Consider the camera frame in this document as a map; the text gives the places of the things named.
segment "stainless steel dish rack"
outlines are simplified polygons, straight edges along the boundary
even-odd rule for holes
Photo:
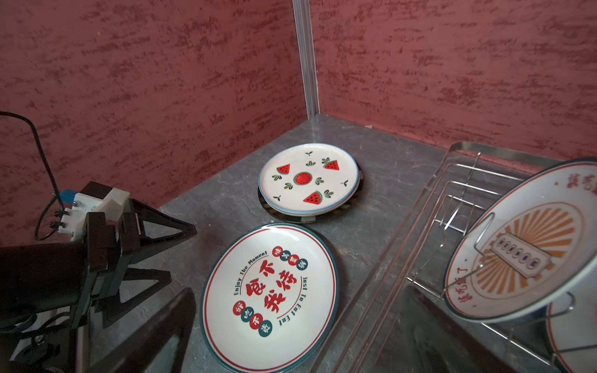
[[[530,176],[496,165],[500,163],[535,173],[559,161],[478,143],[452,145],[338,317],[315,358],[312,372],[416,371],[409,362],[409,353],[403,351],[408,349],[401,345],[405,329],[401,312],[408,296],[405,290],[409,286],[422,289],[436,306],[451,315],[443,299],[443,276],[454,248],[489,206]],[[484,223],[486,230],[491,216]],[[573,312],[574,302],[570,294],[570,306],[550,317]],[[542,336],[542,322],[548,317],[541,312],[498,324],[471,323],[454,315],[451,318],[518,372],[557,371],[558,354],[597,348],[593,345],[549,351]],[[323,366],[323,361],[335,363]]]

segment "black plastic part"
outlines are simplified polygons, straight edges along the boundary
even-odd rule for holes
[[[95,181],[90,181],[87,185],[80,191],[80,193],[92,196],[99,199],[104,199],[108,193],[112,190],[112,187],[106,186],[104,184],[96,183]]]
[[[0,249],[0,327],[75,303],[86,256],[82,241]]]
[[[173,335],[179,344],[172,364],[173,373],[182,369],[195,320],[195,297],[185,288],[135,333],[91,368],[91,373],[143,372]]]
[[[18,363],[16,361],[9,361],[6,367],[2,367],[2,373],[54,373],[42,368],[29,366],[26,363]]]
[[[166,214],[163,214],[158,210],[137,201],[136,199],[131,199],[130,201],[132,212],[137,214],[139,241],[141,244],[140,249],[134,251],[130,264],[135,264],[141,260],[152,257],[155,254],[167,250],[172,246],[176,246],[197,234],[197,230],[193,224],[171,218]],[[150,238],[145,235],[145,227],[143,226],[144,221],[179,229],[180,232],[159,238]]]
[[[77,330],[69,328],[46,330],[41,342],[32,342],[15,357],[15,362],[41,368],[58,368],[69,372],[75,364]]]
[[[133,308],[144,302],[144,300],[148,299],[157,291],[168,285],[172,281],[172,277],[168,271],[129,268],[124,275],[123,280],[157,280],[157,282],[124,303],[120,302],[119,292],[111,297],[98,300],[96,312],[102,312],[102,326],[104,328],[107,328],[115,323],[125,314],[132,311]]]
[[[104,276],[100,298],[111,297],[118,293],[120,283],[127,272],[128,265],[135,250],[139,250],[139,231],[137,217],[134,212],[123,212],[118,222],[118,245],[109,253],[109,271]]]
[[[85,317],[91,305],[91,292],[96,284],[97,274],[108,269],[108,252],[116,249],[116,232],[106,225],[106,214],[88,212],[85,217],[83,242],[87,258],[83,266],[81,291],[74,306],[70,308],[70,327],[76,329],[85,325]]]

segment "watermelon slice print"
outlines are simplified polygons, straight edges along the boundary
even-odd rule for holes
[[[324,168],[326,169],[334,169],[336,171],[340,170],[340,166],[338,166],[338,161],[331,161],[331,162],[327,162],[324,166]]]
[[[321,203],[321,193],[314,191],[309,197],[303,199],[303,202],[308,204],[319,205]]]
[[[290,164],[287,164],[286,166],[280,166],[277,168],[277,170],[282,175],[288,175],[288,173],[290,172]]]
[[[308,172],[300,172],[294,177],[294,184],[307,185],[313,180],[313,177]]]

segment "plate rim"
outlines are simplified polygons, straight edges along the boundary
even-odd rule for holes
[[[330,248],[328,247],[328,245],[321,239],[321,237],[319,237],[315,232],[311,231],[310,229],[304,228],[302,226],[299,226],[297,224],[292,224],[292,223],[270,223],[270,224],[265,224],[263,226],[258,226],[255,227],[251,230],[246,231],[245,233],[241,234],[240,236],[238,236],[234,241],[232,241],[232,243],[230,245],[228,245],[228,248],[226,250],[224,250],[224,252],[222,252],[222,254],[220,254],[220,256],[218,257],[218,259],[216,260],[216,262],[213,264],[213,266],[211,266],[209,275],[207,276],[207,279],[205,281],[205,284],[203,286],[203,291],[201,293],[201,306],[199,307],[199,322],[201,323],[201,335],[203,336],[203,340],[205,345],[207,346],[209,352],[211,353],[211,355],[216,359],[216,361],[222,365],[224,368],[228,369],[231,372],[234,373],[246,373],[244,371],[238,370],[232,366],[230,366],[229,364],[227,364],[225,361],[223,361],[214,351],[213,347],[211,347],[211,344],[209,342],[209,340],[207,339],[207,335],[205,333],[205,319],[204,319],[204,315],[203,315],[203,306],[205,304],[205,292],[207,291],[207,286],[210,283],[210,279],[213,275],[213,271],[216,268],[216,266],[218,265],[218,263],[222,260],[222,258],[226,255],[226,253],[228,253],[232,247],[235,246],[235,244],[237,242],[239,242],[243,237],[245,237],[246,235],[249,235],[252,232],[256,232],[258,230],[261,230],[265,227],[272,227],[272,226],[287,226],[287,227],[292,227],[293,229],[298,229],[298,230],[302,230],[304,232],[306,232],[307,234],[313,236],[313,238],[315,238],[320,244],[321,246],[324,248],[325,253],[327,254],[327,256],[330,258],[330,262],[334,268],[334,280],[336,282],[336,293],[334,294],[334,307],[332,309],[332,312],[330,313],[330,319],[328,321],[328,323],[326,324],[326,326],[324,327],[323,331],[321,332],[321,334],[319,335],[319,338],[317,338],[314,342],[313,345],[311,346],[311,348],[301,357],[299,358],[297,361],[295,361],[294,363],[283,367],[279,370],[276,371],[271,371],[271,373],[279,373],[279,372],[287,372],[290,371],[294,368],[296,368],[297,366],[301,365],[303,362],[305,362],[306,359],[309,358],[309,356],[311,356],[313,354],[313,352],[319,348],[319,346],[321,345],[321,343],[325,340],[325,338],[327,337],[328,333],[330,332],[330,329],[332,328],[334,321],[336,320],[336,313],[338,311],[338,301],[340,299],[340,285],[339,285],[339,278],[338,278],[338,266],[336,265],[336,261],[334,259],[334,257],[332,256],[332,253],[330,251]]]
[[[550,316],[551,310],[552,310],[552,303],[548,304],[547,307],[545,307],[545,317]],[[555,351],[557,351],[558,346],[556,346],[555,342],[553,341],[550,321],[551,321],[551,319],[547,319],[543,322],[543,338],[545,339],[545,345],[547,347],[547,351],[551,355]],[[574,371],[572,369],[568,369],[568,364],[566,364],[566,362],[564,361],[563,355],[556,355],[554,364],[562,372],[574,373]]]
[[[349,152],[347,152],[346,150],[342,149],[342,148],[341,148],[341,147],[339,147],[339,146],[332,145],[332,144],[326,144],[326,143],[305,143],[305,144],[299,144],[299,145],[295,145],[295,146],[288,147],[288,148],[286,148],[286,149],[284,149],[284,150],[282,150],[282,151],[280,151],[280,152],[276,153],[276,155],[274,155],[274,156],[270,157],[270,159],[268,159],[268,160],[267,160],[267,162],[266,162],[266,163],[263,165],[263,167],[262,167],[262,168],[261,168],[261,170],[259,171],[259,177],[257,178],[257,186],[259,187],[259,191],[260,191],[260,192],[261,192],[261,194],[263,195],[263,198],[265,199],[265,201],[266,201],[266,202],[267,202],[267,203],[268,203],[270,206],[271,206],[272,204],[275,204],[275,203],[273,203],[272,201],[270,201],[270,200],[269,200],[269,199],[266,197],[265,193],[263,193],[263,189],[261,188],[261,174],[263,173],[263,170],[265,169],[265,167],[266,167],[266,166],[269,164],[269,162],[270,162],[272,159],[276,158],[276,157],[277,157],[278,155],[280,155],[281,153],[284,153],[284,152],[286,152],[287,150],[290,150],[290,149],[294,149],[295,147],[299,147],[299,146],[305,146],[305,145],[325,145],[325,146],[331,146],[331,147],[335,147],[336,149],[340,149],[342,152],[344,152],[344,153],[348,154],[348,156],[349,156],[349,157],[352,159],[352,162],[355,164],[355,167],[356,167],[356,173],[357,173],[357,175],[356,175],[356,180],[355,180],[355,182],[353,183],[352,187],[350,188],[350,192],[348,193],[348,195],[350,195],[350,194],[353,192],[353,190],[356,188],[356,185],[357,185],[357,180],[359,180],[359,175],[358,175],[358,172],[359,172],[359,165],[356,163],[356,160],[355,160],[355,158],[354,158],[354,157],[353,157],[353,156],[352,156],[352,155],[351,155]],[[338,202],[336,202],[336,203],[334,203],[334,204],[332,204],[332,205],[330,205],[330,206],[324,207],[324,208],[320,208],[320,209],[314,209],[314,210],[307,210],[307,211],[291,210],[291,209],[286,209],[286,208],[281,208],[281,207],[278,207],[278,208],[279,208],[280,210],[282,210],[282,211],[280,211],[280,212],[290,212],[290,213],[294,213],[294,214],[312,214],[312,213],[314,213],[314,212],[320,212],[320,211],[323,211],[323,210],[325,210],[325,209],[328,209],[328,208],[331,208],[331,207],[334,207],[334,208],[335,208],[335,207],[338,207],[338,206],[339,206],[339,205],[341,205],[341,204],[342,204],[342,202],[344,202],[345,200],[346,200],[346,199],[339,200]]]
[[[580,163],[585,163],[585,162],[591,162],[597,165],[597,157],[583,157],[583,158],[577,158],[577,159],[571,159],[569,161],[564,161],[564,162],[560,162],[556,165],[553,165],[551,167],[548,167],[544,170],[541,170],[539,172],[537,172],[534,175],[531,175],[528,179],[523,180],[522,182],[520,182],[519,184],[515,185],[514,187],[512,187],[510,190],[508,190],[502,197],[500,197],[497,201],[495,201],[491,206],[489,206],[484,212],[483,214],[475,221],[475,223],[471,226],[469,232],[471,232],[473,229],[477,228],[479,226],[479,224],[483,221],[483,219],[490,213],[490,211],[497,206],[500,202],[503,201],[503,199],[507,198],[510,194],[512,194],[514,191],[518,190],[520,187],[524,186],[527,183],[530,183],[531,181],[533,181],[534,179],[542,176],[545,173],[551,172],[554,169],[560,168],[560,167],[564,167],[564,166],[568,166],[571,164],[580,164]],[[454,260],[454,257],[456,256],[456,253],[458,252],[458,250],[460,249],[460,247],[464,244],[464,241],[467,238],[463,238],[462,240],[460,240],[460,242],[458,243],[458,245],[456,245],[456,248],[454,249],[454,252],[452,253],[452,256],[450,257],[450,260],[448,261],[448,264],[445,268],[444,271],[444,278],[442,280],[442,286],[444,286],[446,284],[446,279],[448,276],[448,272],[450,270],[451,267],[451,263]],[[564,293],[567,289],[569,289],[571,286],[574,286],[576,283],[578,283],[580,280],[582,280],[583,277],[585,277],[588,273],[590,273],[595,267],[597,267],[597,254],[593,255],[593,257],[591,259],[589,259],[587,261],[587,263],[571,278],[569,278],[567,281],[565,281],[564,283],[560,284],[560,286],[558,286],[556,289],[554,289],[550,294],[547,294],[544,297],[539,298],[537,301],[521,308],[515,311],[512,311],[510,313],[506,313],[505,315],[500,315],[500,316],[495,316],[495,317],[471,317],[468,315],[464,315],[463,313],[461,313],[460,311],[458,311],[452,304],[451,302],[448,300],[448,292],[446,291],[445,297],[444,297],[444,301],[446,303],[446,305],[448,306],[448,308],[458,317],[460,317],[461,319],[467,320],[467,321],[471,321],[471,322],[482,322],[482,323],[494,323],[494,322],[503,322],[503,321],[507,321],[507,320],[512,320],[512,319],[516,319],[517,317],[521,317],[524,315],[527,315],[530,312],[533,312],[537,309],[540,309],[541,307],[544,307],[546,305],[548,305],[551,301],[553,301],[555,298],[557,298],[558,296],[562,295],[562,293]]]

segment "gray marble countertop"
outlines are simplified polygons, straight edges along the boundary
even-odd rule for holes
[[[303,143],[341,147],[356,159],[365,174],[360,200],[350,211],[306,226],[326,241],[336,259],[340,314],[437,169],[445,151],[320,114],[161,207],[162,212],[195,224],[198,234],[137,266],[170,271],[172,282],[166,288],[106,329],[101,328],[100,314],[92,312],[91,364],[106,356],[183,288],[193,289],[199,309],[205,281],[220,254],[243,233],[276,222],[257,199],[257,177],[262,166],[278,152]],[[153,234],[161,236],[164,232]],[[122,300],[148,285],[149,281],[123,283]],[[169,343],[147,371],[167,371],[174,346],[174,342]],[[293,371],[308,371],[312,361],[313,356]],[[324,361],[322,367],[330,363],[333,365]],[[227,371],[208,351],[198,314],[183,371]]]

